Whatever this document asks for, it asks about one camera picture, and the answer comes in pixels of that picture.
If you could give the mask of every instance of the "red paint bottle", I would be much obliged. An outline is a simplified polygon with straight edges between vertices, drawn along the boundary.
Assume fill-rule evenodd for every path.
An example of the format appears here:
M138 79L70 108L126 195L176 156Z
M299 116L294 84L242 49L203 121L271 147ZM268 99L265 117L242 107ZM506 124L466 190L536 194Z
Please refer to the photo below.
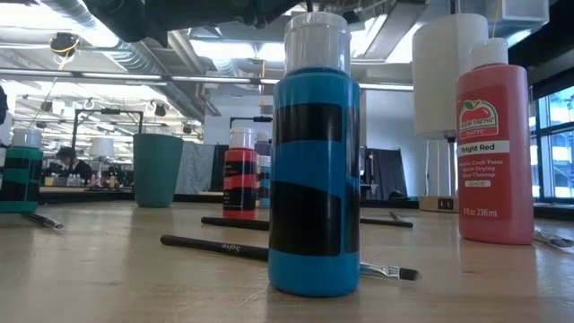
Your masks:
M471 51L457 80L459 230L469 240L530 244L534 234L526 70L504 39Z
M230 150L225 153L223 217L255 220L257 192L257 153L255 131L230 130Z

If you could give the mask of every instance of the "black paintbrush handle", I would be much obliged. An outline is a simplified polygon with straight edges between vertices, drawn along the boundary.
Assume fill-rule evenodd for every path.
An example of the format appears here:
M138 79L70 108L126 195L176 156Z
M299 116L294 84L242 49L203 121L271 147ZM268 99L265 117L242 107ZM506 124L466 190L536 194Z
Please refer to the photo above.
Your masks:
M402 222L402 221L389 221L389 220L379 220L369 218L361 218L360 221L361 223L365 224L378 224L378 225L397 226L402 228L413 228L413 223ZM268 221L203 217L201 218L201 223L229 227L229 228L269 231Z
M162 244L166 246L186 247L191 249L213 251L241 258L257 259L264 261L267 261L267 255L269 253L267 248L244 246L239 244L223 243L223 242L200 240L200 239L191 239L191 238L172 236L169 234L162 235L160 241Z
M368 219L368 218L361 218L360 221L361 223L365 224L380 224L380 225L398 226L402 228L413 228L413 223L401 222L401 221L389 221L389 220Z
M259 231L269 231L268 221L223 219L205 216L201 218L201 223L218 225L231 228L250 229Z

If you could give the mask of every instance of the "bottle label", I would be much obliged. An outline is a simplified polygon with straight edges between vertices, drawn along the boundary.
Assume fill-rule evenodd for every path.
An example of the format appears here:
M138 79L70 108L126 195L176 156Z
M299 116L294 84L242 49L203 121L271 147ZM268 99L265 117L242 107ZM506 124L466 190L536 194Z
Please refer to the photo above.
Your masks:
M504 85L464 92L457 101L458 191L461 216L508 220L511 207L512 118Z
M257 153L228 151L223 180L223 210L253 211L257 192Z

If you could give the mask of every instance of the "green cup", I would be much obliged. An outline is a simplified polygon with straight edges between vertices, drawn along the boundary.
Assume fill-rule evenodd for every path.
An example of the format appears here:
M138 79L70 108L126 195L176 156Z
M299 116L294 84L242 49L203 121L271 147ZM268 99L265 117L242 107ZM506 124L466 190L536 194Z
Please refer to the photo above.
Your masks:
M183 140L171 135L134 135L134 191L140 207L169 207L178 183Z

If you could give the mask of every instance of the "person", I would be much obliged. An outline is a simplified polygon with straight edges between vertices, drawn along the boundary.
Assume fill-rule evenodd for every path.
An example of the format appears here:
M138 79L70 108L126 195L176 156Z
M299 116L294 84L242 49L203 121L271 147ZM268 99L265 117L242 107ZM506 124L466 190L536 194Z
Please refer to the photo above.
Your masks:
M75 150L72 147L60 148L56 153L56 158L64 165L65 173L80 174L80 178L84 181L91 179L92 171L90 165L85 161L77 159Z

